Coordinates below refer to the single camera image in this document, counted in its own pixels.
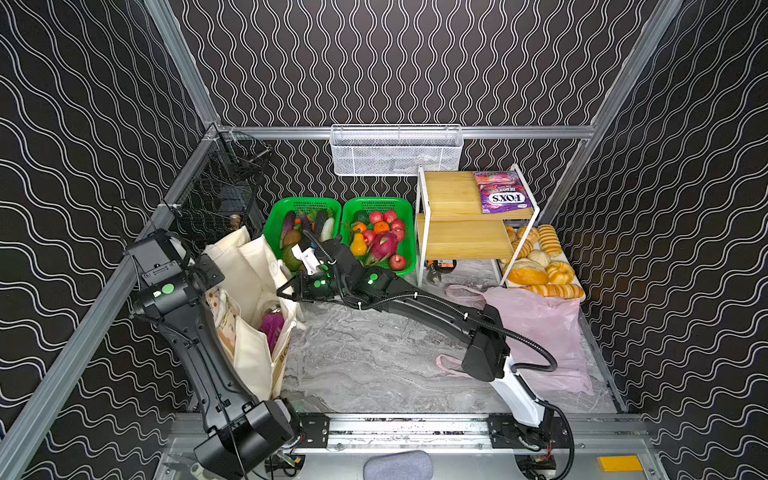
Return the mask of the cream canvas tote bag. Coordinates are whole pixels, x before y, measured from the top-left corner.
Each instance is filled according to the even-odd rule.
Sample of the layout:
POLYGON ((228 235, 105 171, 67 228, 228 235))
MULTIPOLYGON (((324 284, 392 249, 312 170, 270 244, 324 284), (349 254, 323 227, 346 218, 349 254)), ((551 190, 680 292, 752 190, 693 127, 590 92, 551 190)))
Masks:
POLYGON ((292 333, 306 328, 298 303, 276 295, 287 282, 288 270, 265 237, 252 239, 244 227, 208 245, 204 253, 225 275, 221 284, 206 292, 205 301, 226 358, 257 398, 278 397, 292 333), (259 327, 263 315, 273 309, 282 312, 285 325, 271 352, 259 327))

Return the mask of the purple candy bag shelf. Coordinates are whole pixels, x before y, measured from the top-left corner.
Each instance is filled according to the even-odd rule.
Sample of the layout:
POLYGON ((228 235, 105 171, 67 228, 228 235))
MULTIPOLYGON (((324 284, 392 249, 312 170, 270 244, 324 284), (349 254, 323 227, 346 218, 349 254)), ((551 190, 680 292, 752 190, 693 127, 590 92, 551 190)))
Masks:
POLYGON ((259 331, 266 337, 269 350, 273 352, 285 325, 285 318, 279 309, 273 309, 265 313, 259 331))

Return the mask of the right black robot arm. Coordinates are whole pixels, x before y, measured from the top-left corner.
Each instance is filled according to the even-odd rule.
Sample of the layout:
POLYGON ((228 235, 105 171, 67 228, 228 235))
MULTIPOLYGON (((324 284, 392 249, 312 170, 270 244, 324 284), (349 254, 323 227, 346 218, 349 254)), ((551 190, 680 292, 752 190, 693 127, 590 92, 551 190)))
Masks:
POLYGON ((420 289, 376 264, 365 265, 339 237, 319 241, 317 267, 298 271, 278 286, 277 296, 294 302, 340 303, 357 311, 375 310, 417 321, 465 345, 461 369, 489 383, 510 409, 515 438, 525 448, 552 448, 556 436, 571 438, 559 407, 540 398, 522 370, 553 372, 555 357, 543 346, 505 328, 499 311, 463 306, 420 289))

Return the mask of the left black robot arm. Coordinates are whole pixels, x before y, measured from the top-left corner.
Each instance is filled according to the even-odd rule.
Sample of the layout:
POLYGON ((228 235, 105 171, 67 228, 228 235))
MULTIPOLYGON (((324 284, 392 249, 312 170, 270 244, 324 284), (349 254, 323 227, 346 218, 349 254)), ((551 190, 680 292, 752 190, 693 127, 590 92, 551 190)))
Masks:
POLYGON ((177 234, 157 229, 132 244, 140 290, 135 318, 156 325, 184 367, 200 403, 205 439, 196 461, 224 479, 249 473, 301 437, 301 422, 282 398, 253 394, 216 334, 206 292, 225 276, 206 255, 193 257, 177 234))

